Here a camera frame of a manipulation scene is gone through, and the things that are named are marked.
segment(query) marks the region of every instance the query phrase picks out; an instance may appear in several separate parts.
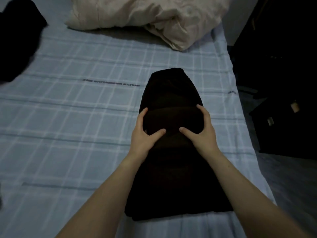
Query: floor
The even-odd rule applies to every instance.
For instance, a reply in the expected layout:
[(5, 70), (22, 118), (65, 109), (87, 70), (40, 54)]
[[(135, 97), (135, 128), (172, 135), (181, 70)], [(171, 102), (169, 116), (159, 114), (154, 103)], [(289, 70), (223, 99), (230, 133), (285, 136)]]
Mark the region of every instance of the floor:
[[(254, 91), (245, 87), (239, 90)], [(239, 92), (248, 130), (263, 176), (271, 187), (276, 203), (313, 237), (317, 237), (317, 160), (259, 153), (259, 143), (251, 112), (262, 100)]]

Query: left forearm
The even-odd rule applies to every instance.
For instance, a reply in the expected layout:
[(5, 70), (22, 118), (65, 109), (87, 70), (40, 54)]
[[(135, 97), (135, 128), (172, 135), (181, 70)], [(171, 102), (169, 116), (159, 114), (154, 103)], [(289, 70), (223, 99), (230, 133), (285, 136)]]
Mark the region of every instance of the left forearm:
[(139, 166), (127, 156), (56, 238), (114, 237)]

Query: hand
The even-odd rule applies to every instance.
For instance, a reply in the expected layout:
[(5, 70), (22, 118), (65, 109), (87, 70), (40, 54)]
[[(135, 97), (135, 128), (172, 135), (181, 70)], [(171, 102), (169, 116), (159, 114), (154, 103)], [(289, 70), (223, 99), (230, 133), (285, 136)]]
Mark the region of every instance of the hand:
[(155, 142), (159, 140), (166, 133), (166, 129), (160, 129), (159, 131), (148, 135), (143, 130), (143, 118), (147, 112), (148, 108), (142, 110), (138, 115), (137, 123), (132, 132), (131, 137), (131, 146), (128, 153), (128, 156), (132, 156), (134, 159), (140, 161), (140, 164), (143, 163), (149, 150), (153, 147)]
[(189, 138), (193, 142), (198, 153), (205, 160), (208, 160), (210, 157), (212, 158), (221, 154), (221, 151), (217, 145), (216, 132), (214, 127), (212, 127), (209, 112), (199, 104), (197, 104), (197, 108), (199, 108), (204, 115), (204, 129), (199, 134), (195, 134), (184, 127), (180, 127), (179, 131)]

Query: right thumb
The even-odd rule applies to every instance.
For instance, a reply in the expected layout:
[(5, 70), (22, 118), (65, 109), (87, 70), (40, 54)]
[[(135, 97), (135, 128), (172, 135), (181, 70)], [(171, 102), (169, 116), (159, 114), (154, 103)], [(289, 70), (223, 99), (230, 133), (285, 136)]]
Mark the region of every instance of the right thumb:
[(180, 128), (179, 128), (179, 131), (180, 131), (182, 134), (184, 134), (187, 138), (189, 138), (192, 142), (194, 141), (195, 136), (197, 135), (197, 134), (191, 132), (189, 129), (184, 128), (184, 127), (180, 127)]

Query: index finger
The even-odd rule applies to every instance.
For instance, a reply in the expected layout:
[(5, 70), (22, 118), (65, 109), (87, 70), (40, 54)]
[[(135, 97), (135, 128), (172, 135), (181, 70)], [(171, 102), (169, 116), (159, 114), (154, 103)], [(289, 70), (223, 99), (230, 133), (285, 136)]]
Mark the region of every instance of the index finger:
[(197, 104), (196, 105), (197, 108), (200, 109), (200, 111), (203, 113), (204, 115), (204, 127), (209, 127), (211, 126), (211, 119), (210, 119), (210, 114), (208, 112), (207, 109), (205, 109), (203, 106)]
[(144, 110), (141, 111), (141, 113), (139, 113), (138, 117), (137, 117), (137, 123), (135, 125), (136, 128), (140, 128), (143, 130), (143, 118), (147, 112), (148, 108), (145, 108)]

